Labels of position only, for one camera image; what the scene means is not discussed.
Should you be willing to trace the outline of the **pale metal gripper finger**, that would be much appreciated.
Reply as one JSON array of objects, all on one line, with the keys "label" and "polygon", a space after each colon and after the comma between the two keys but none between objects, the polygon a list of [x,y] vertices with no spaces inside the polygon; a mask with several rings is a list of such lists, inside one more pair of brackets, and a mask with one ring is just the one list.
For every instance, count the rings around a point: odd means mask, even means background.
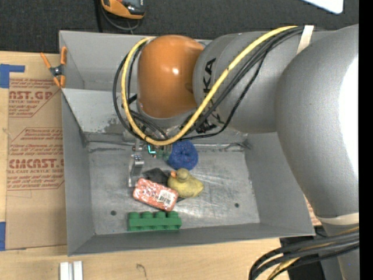
[{"label": "pale metal gripper finger", "polygon": [[128,186],[136,186],[136,182],[141,175],[145,160],[139,153],[134,153],[131,155],[129,161],[129,172],[128,172]]}]

